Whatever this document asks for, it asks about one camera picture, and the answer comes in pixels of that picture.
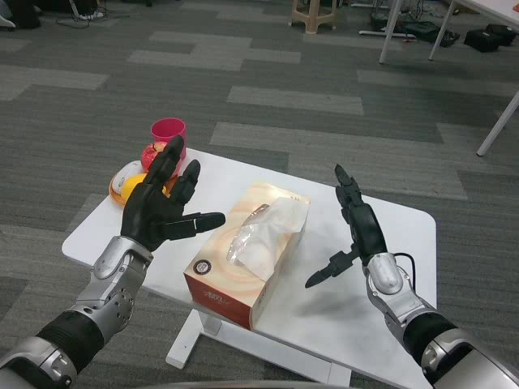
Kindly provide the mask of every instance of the robotic arm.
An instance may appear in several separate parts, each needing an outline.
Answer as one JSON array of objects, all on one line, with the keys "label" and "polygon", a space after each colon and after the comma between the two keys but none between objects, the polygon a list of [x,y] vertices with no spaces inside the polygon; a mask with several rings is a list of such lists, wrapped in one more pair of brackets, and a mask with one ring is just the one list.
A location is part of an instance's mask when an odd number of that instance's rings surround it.
[{"label": "robotic arm", "polygon": [[66,389],[112,337],[131,320],[135,297],[165,240],[194,237],[225,223],[221,213],[183,215],[195,193],[200,164],[193,160],[171,196],[162,193],[183,148],[175,137],[157,155],[144,182],[132,192],[122,215],[121,236],[114,237],[91,270],[76,303],[0,360],[0,387]]},{"label": "robotic arm", "polygon": [[390,332],[422,368],[435,389],[517,389],[519,374],[497,361],[463,330],[449,322],[414,291],[409,275],[388,252],[384,235],[357,182],[335,168],[341,212],[354,240],[351,252],[340,251],[307,281],[310,288],[337,277],[360,257],[367,296],[384,314]]}]

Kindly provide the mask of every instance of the plastic cup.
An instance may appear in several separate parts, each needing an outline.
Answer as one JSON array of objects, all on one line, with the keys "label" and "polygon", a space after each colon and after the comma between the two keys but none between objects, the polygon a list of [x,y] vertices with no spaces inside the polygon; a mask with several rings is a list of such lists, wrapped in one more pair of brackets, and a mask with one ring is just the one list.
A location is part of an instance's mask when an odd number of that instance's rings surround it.
[{"label": "plastic cup", "polygon": [[176,135],[184,138],[181,158],[186,158],[187,131],[186,123],[179,118],[166,118],[153,123],[152,135],[156,142],[169,142]]}]

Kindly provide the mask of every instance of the gray carpet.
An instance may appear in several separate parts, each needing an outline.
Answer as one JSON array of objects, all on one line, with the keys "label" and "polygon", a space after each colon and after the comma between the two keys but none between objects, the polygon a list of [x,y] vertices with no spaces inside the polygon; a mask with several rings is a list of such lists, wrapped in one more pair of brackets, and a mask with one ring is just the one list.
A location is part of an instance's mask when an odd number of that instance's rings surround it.
[{"label": "gray carpet", "polygon": [[[475,155],[519,87],[517,44],[482,54],[458,42],[429,62],[431,45],[395,39],[380,66],[382,40],[357,34],[365,9],[305,36],[286,25],[287,0],[108,7],[130,17],[72,30],[46,15],[38,30],[0,32],[0,351],[73,303],[88,270],[63,258],[63,240],[150,124],[177,116],[191,147],[324,183],[340,162],[369,195],[430,212],[440,309],[519,365],[517,115]],[[486,23],[460,15],[452,30]],[[186,316],[141,293],[77,387],[298,378],[208,339],[184,370],[166,365]]]}]

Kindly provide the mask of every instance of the red fruit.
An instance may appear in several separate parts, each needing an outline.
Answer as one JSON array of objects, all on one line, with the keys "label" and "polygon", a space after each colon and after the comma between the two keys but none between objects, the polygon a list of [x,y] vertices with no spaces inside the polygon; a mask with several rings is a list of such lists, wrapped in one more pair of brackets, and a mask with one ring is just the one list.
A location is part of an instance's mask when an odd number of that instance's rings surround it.
[{"label": "red fruit", "polygon": [[164,150],[164,147],[167,143],[166,142],[155,142],[152,144],[149,144],[144,150],[143,153],[140,156],[140,163],[143,166],[143,169],[148,171],[150,165],[152,164],[153,160],[157,156],[159,152]]}]

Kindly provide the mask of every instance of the plastic wrap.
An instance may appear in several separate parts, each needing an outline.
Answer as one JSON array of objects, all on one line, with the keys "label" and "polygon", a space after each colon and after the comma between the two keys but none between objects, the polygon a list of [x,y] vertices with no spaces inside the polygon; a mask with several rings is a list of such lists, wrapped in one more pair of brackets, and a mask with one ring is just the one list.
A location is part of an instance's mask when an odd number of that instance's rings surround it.
[{"label": "plastic wrap", "polygon": [[276,266],[278,237],[283,233],[301,231],[308,207],[307,203],[286,197],[258,207],[237,231],[227,260],[242,264],[266,282]]}]

